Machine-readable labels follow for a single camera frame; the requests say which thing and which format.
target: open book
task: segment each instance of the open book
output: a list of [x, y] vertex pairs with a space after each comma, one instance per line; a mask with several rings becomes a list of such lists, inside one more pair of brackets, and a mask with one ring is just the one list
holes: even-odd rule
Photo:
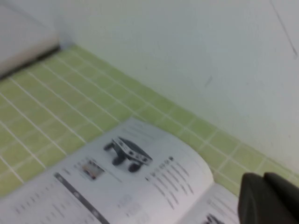
[[178, 138], [136, 119], [0, 201], [0, 224], [237, 224], [237, 197]]

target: product image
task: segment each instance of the product image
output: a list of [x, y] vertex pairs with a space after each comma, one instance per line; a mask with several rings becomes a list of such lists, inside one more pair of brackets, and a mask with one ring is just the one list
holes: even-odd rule
[[111, 148], [117, 153], [117, 157], [113, 159], [112, 164], [118, 166], [126, 159], [129, 159], [132, 161], [128, 168], [131, 173], [137, 172], [142, 165], [148, 166], [153, 161], [139, 146], [121, 137], [113, 138], [112, 142], [104, 147], [104, 150], [108, 151]]

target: green tile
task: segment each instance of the green tile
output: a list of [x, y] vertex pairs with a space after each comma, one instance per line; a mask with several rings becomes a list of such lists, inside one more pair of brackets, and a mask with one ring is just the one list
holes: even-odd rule
[[25, 96], [14, 101], [14, 105], [22, 112], [32, 111], [39, 107], [39, 104], [30, 96]]
[[154, 107], [152, 106], [147, 106], [144, 110], [142, 110], [139, 115], [144, 118], [146, 121], [155, 123], [159, 119], [161, 119], [164, 115], [157, 111]]
[[35, 130], [35, 127], [25, 118], [15, 121], [8, 128], [17, 137], [21, 137], [26, 133]]
[[54, 56], [46, 58], [43, 62], [46, 66], [54, 66], [55, 64], [60, 63], [59, 59], [55, 58]]
[[182, 126], [178, 125], [177, 123], [175, 123], [173, 120], [169, 118], [164, 118], [161, 122], [159, 122], [158, 127], [175, 136], [178, 134], [179, 131], [183, 129]]
[[231, 160], [228, 160], [227, 163], [220, 170], [220, 173], [227, 176], [230, 180], [238, 184], [241, 184], [242, 176], [246, 172], [248, 171]]
[[239, 141], [224, 132], [217, 132], [210, 140], [210, 143], [221, 150], [224, 154], [229, 155], [239, 144]]
[[111, 107], [115, 104], [115, 99], [104, 92], [99, 92], [95, 97], [92, 98], [93, 102], [100, 105], [103, 108]]
[[69, 66], [75, 69], [84, 64], [84, 61], [77, 56], [69, 57], [64, 62], [66, 62]]
[[94, 118], [103, 112], [102, 109], [91, 101], [86, 101], [84, 104], [80, 105], [80, 107], [78, 107], [78, 111], [88, 118]]
[[4, 197], [21, 185], [22, 182], [13, 173], [8, 173], [0, 179], [0, 197]]
[[101, 90], [97, 86], [95, 86], [91, 83], [87, 83], [85, 85], [78, 86], [77, 89], [89, 98], [94, 97], [99, 92], [101, 92]]
[[49, 101], [45, 106], [57, 116], [72, 110], [69, 105], [59, 98]]
[[26, 70], [20, 70], [14, 73], [11, 78], [16, 81], [17, 83], [22, 82], [23, 80], [27, 79], [30, 74]]
[[204, 146], [200, 150], [199, 154], [214, 169], [218, 169], [226, 159], [224, 155], [210, 146]]
[[10, 101], [14, 101], [26, 95], [26, 93], [15, 84], [12, 84], [9, 89], [0, 89], [0, 92]]
[[34, 77], [32, 76], [28, 76], [26, 79], [24, 79], [22, 82], [19, 82], [19, 85], [26, 89], [26, 90], [30, 90], [30, 89], [36, 89], [39, 87], [42, 87], [42, 84], [40, 84]]
[[54, 91], [56, 94], [63, 95], [66, 91], [71, 89], [70, 85], [62, 80], [58, 80], [56, 82], [51, 83], [48, 87]]
[[140, 82], [129, 76], [124, 76], [123, 78], [121, 78], [120, 83], [132, 91], [142, 87]]
[[57, 143], [67, 154], [74, 153], [84, 145], [84, 142], [76, 135], [70, 134]]
[[182, 135], [180, 136], [180, 139], [184, 141], [186, 144], [191, 146], [195, 151], [199, 151], [199, 148], [201, 147], [203, 141], [200, 140], [195, 134], [192, 132], [185, 130]]
[[195, 115], [193, 113], [179, 106], [177, 106], [176, 109], [170, 113], [170, 116], [184, 126], [188, 125], [192, 121], [192, 119], [195, 118]]
[[51, 141], [47, 139], [40, 131], [36, 131], [30, 136], [23, 138], [22, 142], [32, 153], [39, 152], [41, 149], [51, 143]]
[[119, 71], [118, 69], [116, 68], [112, 68], [109, 72], [108, 72], [108, 75], [113, 78], [114, 80], [120, 80], [120, 79], [123, 79], [126, 75]]
[[99, 59], [98, 57], [96, 57], [95, 55], [93, 55], [88, 51], [85, 51], [84, 49], [74, 48], [74, 52], [79, 54], [82, 58], [84, 58], [89, 63], [92, 63], [94, 66], [96, 66], [99, 69], [105, 70], [110, 67], [110, 65], [107, 62]]
[[16, 85], [13, 83], [12, 80], [5, 78], [5, 79], [1, 80], [1, 82], [0, 82], [0, 91], [6, 91], [9, 89], [13, 89], [13, 88], [15, 88], [15, 86]]
[[7, 170], [8, 170], [8, 166], [2, 160], [0, 160], [0, 175]]
[[44, 88], [44, 87], [31, 92], [31, 95], [41, 103], [49, 101], [50, 99], [56, 98], [56, 96], [53, 92], [51, 92], [50, 90], [48, 90], [47, 88]]
[[109, 88], [107, 92], [109, 92], [112, 96], [114, 96], [117, 99], [123, 99], [124, 97], [129, 95], [129, 91], [127, 91], [119, 84], [116, 84], [112, 88]]
[[216, 174], [214, 176], [214, 180], [215, 180], [216, 183], [222, 185], [227, 190], [229, 190], [230, 192], [232, 192], [234, 195], [239, 196], [240, 187], [236, 186], [234, 183], [232, 183], [227, 178], [221, 176], [220, 174]]
[[69, 57], [73, 57], [74, 56], [74, 53], [72, 53], [70, 50], [68, 49], [65, 49], [65, 50], [62, 50], [62, 51], [59, 51], [56, 53], [56, 56], [59, 57], [60, 59], [64, 60], [66, 58], [69, 58]]
[[68, 129], [58, 120], [55, 120], [52, 124], [49, 124], [48, 126], [42, 127], [42, 130], [52, 140], [56, 140], [68, 132]]
[[8, 105], [8, 102], [6, 101], [6, 99], [0, 96], [0, 107], [3, 107], [5, 105]]
[[107, 76], [96, 76], [92, 79], [92, 82], [95, 83], [97, 86], [101, 87], [102, 89], [105, 89], [107, 87], [110, 87], [114, 81], [112, 81]]
[[241, 145], [233, 158], [250, 171], [255, 171], [262, 163], [264, 156], [246, 145]]
[[36, 77], [44, 84], [48, 84], [56, 80], [58, 81], [57, 76], [53, 72], [51, 72], [50, 70], [44, 67], [40, 67], [39, 70], [33, 71], [31, 73], [34, 75], [34, 77]]
[[93, 68], [89, 65], [87, 65], [83, 68], [80, 68], [78, 71], [81, 75], [83, 75], [86, 78], [92, 78], [92, 77], [95, 77], [95, 76], [102, 76], [101, 72], [99, 72], [97, 69], [95, 69], [95, 68]]
[[37, 157], [46, 167], [51, 167], [65, 158], [65, 154], [52, 145]]
[[282, 176], [285, 179], [288, 179], [289, 175], [291, 174], [290, 170], [282, 167], [281, 165], [270, 159], [267, 159], [257, 172], [260, 175], [264, 175], [264, 173], [266, 172], [272, 172]]
[[16, 139], [5, 129], [0, 131], [0, 136], [0, 149], [16, 141]]
[[216, 170], [213, 168], [213, 167], [209, 167], [210, 168], [210, 170], [211, 170], [211, 172], [212, 172], [212, 174], [213, 174], [213, 176], [215, 175], [215, 173], [216, 173]]
[[11, 120], [17, 117], [21, 117], [21, 114], [19, 114], [19, 112], [16, 109], [14, 109], [12, 106], [6, 106], [0, 108], [0, 120], [3, 123], [5, 124], [9, 123]]
[[77, 111], [71, 111], [60, 118], [68, 127], [76, 128], [86, 123], [88, 120], [81, 116]]
[[140, 96], [145, 101], [152, 101], [157, 97], [159, 97], [159, 95], [156, 92], [154, 92], [152, 89], [146, 86], [143, 86], [142, 88], [137, 90], [133, 90], [133, 92], [135, 92], [138, 96]]
[[299, 188], [299, 179], [298, 178], [293, 176], [293, 177], [291, 177], [291, 179], [289, 181]]
[[70, 105], [76, 106], [78, 103], [85, 101], [87, 98], [75, 90], [68, 90], [61, 97]]
[[118, 121], [115, 120], [113, 117], [111, 117], [107, 113], [102, 113], [100, 116], [93, 119], [93, 122], [99, 126], [103, 131], [108, 131], [111, 128], [118, 125]]
[[48, 67], [58, 76], [65, 76], [73, 71], [70, 69], [70, 67], [61, 62], [52, 63], [48, 65]]
[[120, 121], [125, 121], [133, 114], [128, 108], [121, 104], [112, 107], [108, 112]]
[[135, 95], [130, 95], [128, 98], [123, 100], [123, 103], [133, 111], [140, 110], [145, 106], [145, 102]]
[[34, 110], [33, 112], [27, 114], [26, 116], [37, 126], [41, 125], [46, 121], [54, 119], [54, 117], [42, 107]]
[[164, 113], [169, 113], [170, 110], [176, 106], [173, 102], [164, 97], [159, 97], [152, 104], [155, 108], [163, 111]]
[[86, 142], [89, 142], [94, 138], [99, 137], [103, 132], [96, 126], [89, 123], [80, 127], [76, 133], [80, 135]]
[[213, 125], [198, 118], [190, 126], [190, 130], [194, 131], [199, 137], [207, 139], [216, 130], [216, 128]]
[[12, 167], [30, 156], [26, 149], [19, 143], [9, 146], [1, 155]]
[[24, 163], [20, 166], [16, 173], [22, 178], [23, 181], [29, 181], [34, 176], [40, 174], [44, 171], [44, 168], [40, 163], [37, 162], [36, 159], [32, 158], [31, 160]]
[[88, 84], [88, 82], [81, 75], [75, 72], [65, 76], [64, 80], [75, 87]]

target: black object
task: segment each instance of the black object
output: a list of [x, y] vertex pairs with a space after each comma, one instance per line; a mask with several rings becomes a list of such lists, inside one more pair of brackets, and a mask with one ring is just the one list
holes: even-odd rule
[[299, 224], [299, 189], [274, 173], [244, 174], [238, 214], [241, 224]]
[[131, 173], [137, 172], [142, 165], [148, 166], [153, 161], [139, 146], [121, 137], [112, 139], [112, 142], [104, 146], [105, 151], [111, 148], [117, 153], [117, 157], [113, 159], [112, 164], [118, 166], [126, 159], [129, 159], [132, 161], [128, 168]]

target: white object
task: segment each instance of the white object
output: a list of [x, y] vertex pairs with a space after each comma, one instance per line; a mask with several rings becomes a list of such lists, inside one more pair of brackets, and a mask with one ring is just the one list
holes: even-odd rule
[[[138, 145], [152, 162], [133, 173], [129, 160], [113, 165], [117, 152], [104, 147], [118, 136]], [[86, 163], [104, 172], [91, 179], [82, 169]], [[0, 224], [195, 224], [209, 215], [238, 224], [237, 197], [213, 182], [209, 166], [188, 145], [136, 119], [0, 201]]]
[[0, 76], [56, 46], [54, 31], [0, 5]]

